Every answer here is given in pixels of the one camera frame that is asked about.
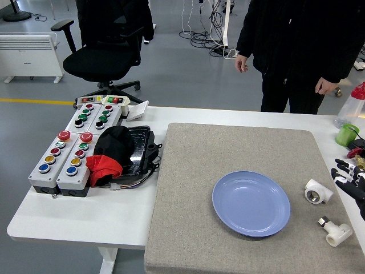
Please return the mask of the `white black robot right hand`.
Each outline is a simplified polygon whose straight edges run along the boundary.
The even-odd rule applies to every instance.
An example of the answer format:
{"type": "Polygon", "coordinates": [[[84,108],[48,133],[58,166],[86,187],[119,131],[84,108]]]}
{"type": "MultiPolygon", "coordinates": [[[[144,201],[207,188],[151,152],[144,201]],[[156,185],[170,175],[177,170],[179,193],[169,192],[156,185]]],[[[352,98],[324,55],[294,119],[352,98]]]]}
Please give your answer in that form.
{"type": "Polygon", "coordinates": [[[356,201],[364,219],[364,170],[341,159],[335,159],[335,162],[337,167],[348,175],[345,177],[336,168],[332,168],[331,176],[335,184],[356,201]]]}

